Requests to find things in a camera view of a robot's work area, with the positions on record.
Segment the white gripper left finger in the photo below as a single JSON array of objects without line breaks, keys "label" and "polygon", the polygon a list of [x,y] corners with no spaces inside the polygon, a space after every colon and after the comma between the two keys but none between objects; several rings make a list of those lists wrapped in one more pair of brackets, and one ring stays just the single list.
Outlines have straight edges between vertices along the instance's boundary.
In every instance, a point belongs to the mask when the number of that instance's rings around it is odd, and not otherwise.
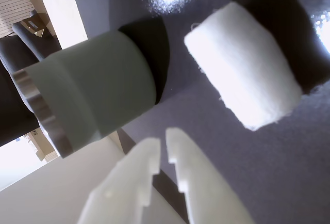
[{"label": "white gripper left finger", "polygon": [[160,140],[136,144],[89,195],[78,223],[141,223],[160,172]]}]

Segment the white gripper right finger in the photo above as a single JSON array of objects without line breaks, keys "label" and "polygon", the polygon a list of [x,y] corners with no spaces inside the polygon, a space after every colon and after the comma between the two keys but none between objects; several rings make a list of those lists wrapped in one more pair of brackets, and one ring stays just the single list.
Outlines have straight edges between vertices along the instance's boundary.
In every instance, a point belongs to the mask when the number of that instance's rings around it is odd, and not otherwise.
[{"label": "white gripper right finger", "polygon": [[183,130],[168,128],[166,145],[190,223],[254,223],[227,181]]}]

